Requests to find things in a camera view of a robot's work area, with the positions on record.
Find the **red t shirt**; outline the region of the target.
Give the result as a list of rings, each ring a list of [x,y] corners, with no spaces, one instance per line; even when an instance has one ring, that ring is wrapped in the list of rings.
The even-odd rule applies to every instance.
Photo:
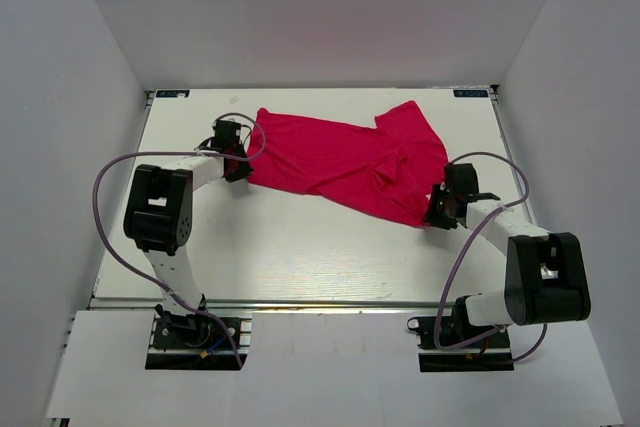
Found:
[[[376,116],[372,127],[265,108],[256,121],[248,151],[254,158],[250,183],[423,226],[448,154],[415,101]]]

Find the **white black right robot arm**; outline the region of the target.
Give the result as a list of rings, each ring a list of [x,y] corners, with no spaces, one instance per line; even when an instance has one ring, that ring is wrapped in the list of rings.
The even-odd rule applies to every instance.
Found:
[[[444,182],[433,186],[424,220],[434,228],[470,231],[445,282],[443,298],[448,297],[477,238],[484,238],[506,259],[502,289],[455,301],[448,329],[459,343],[475,345],[497,327],[584,321],[590,316],[591,298],[578,238],[527,222],[497,195],[482,193],[472,164],[451,162],[444,167]]]

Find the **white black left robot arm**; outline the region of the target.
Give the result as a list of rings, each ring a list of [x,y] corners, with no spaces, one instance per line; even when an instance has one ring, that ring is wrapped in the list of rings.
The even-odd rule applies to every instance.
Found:
[[[196,154],[166,166],[141,164],[134,171],[125,215],[125,236],[134,241],[162,284],[161,312],[179,316],[177,334],[199,346],[211,334],[211,321],[195,310],[206,309],[189,262],[194,192],[206,184],[247,179],[253,172],[241,139],[244,125],[229,115],[214,121],[213,136]]]

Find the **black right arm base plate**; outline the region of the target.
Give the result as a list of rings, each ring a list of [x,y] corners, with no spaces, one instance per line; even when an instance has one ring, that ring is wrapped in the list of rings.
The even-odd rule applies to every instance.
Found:
[[[411,317],[407,330],[418,339],[420,373],[482,373],[514,370],[510,338],[505,330],[457,349],[438,349],[434,316]]]

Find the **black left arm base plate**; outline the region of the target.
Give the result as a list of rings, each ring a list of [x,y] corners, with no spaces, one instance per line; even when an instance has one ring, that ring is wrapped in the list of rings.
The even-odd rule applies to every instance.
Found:
[[[228,335],[212,319],[195,330],[178,329],[156,316],[152,324],[145,369],[148,371],[241,370]]]

